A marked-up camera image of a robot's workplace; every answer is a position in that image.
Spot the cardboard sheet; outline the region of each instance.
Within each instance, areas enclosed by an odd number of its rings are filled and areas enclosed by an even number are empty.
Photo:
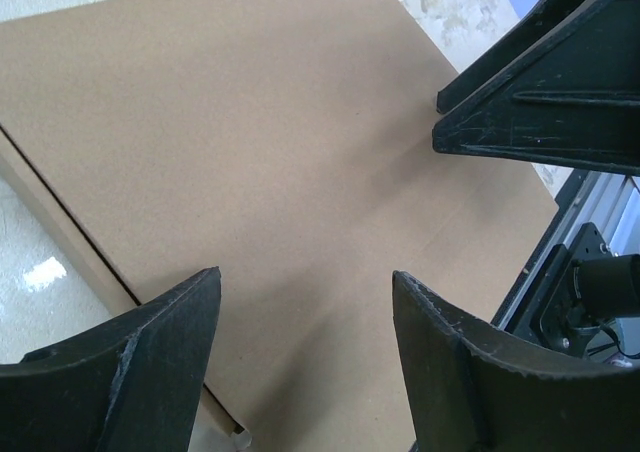
[[[454,72],[396,0],[114,0],[0,24],[0,63],[4,131],[137,297],[220,266],[207,384],[258,450],[407,450],[392,271],[490,319],[555,211],[432,152]]]

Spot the white floor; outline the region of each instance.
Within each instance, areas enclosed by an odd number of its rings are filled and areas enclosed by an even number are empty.
[[[0,0],[0,21],[95,1],[99,0]],[[400,1],[459,71],[518,20],[509,0]],[[536,170],[554,195],[569,173],[557,167]],[[17,362],[27,351],[110,318],[2,178],[0,219],[0,363]],[[191,450],[234,450],[221,440],[198,426]]]

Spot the cable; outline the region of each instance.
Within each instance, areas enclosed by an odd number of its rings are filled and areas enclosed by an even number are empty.
[[[600,352],[604,352],[605,350],[610,349],[611,347],[615,347],[615,342],[609,342],[608,344],[598,345],[597,347],[593,347],[591,349],[587,349],[587,355],[592,357]]]
[[[631,359],[631,360],[638,360],[640,359],[640,353],[637,354],[627,354],[625,352],[622,351],[622,347],[620,347],[620,339],[618,338],[618,334],[615,333],[615,331],[609,327],[606,324],[600,324],[600,329],[607,334],[611,340],[613,340],[613,345],[616,346],[616,348],[618,349],[618,352],[620,352],[621,355],[625,356],[627,359]]]

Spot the cardboard box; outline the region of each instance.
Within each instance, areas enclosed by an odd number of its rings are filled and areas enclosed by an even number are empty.
[[[2,173],[107,303],[220,266],[206,384],[261,450],[407,450],[392,271],[489,319],[555,212],[433,153],[454,72],[396,0],[113,0],[0,62]]]

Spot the black plastic bracket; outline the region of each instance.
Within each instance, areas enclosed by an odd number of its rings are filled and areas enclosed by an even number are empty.
[[[561,2],[543,0],[539,29],[529,16],[440,93],[437,152],[640,173],[640,0],[585,0],[566,17]]]
[[[529,14],[485,54],[438,94],[437,108],[446,114],[547,32],[585,0],[539,0]]]
[[[533,345],[404,272],[393,276],[393,313],[418,444],[413,450],[640,447],[640,369]]]
[[[157,299],[0,366],[0,450],[185,451],[220,309],[206,269]]]

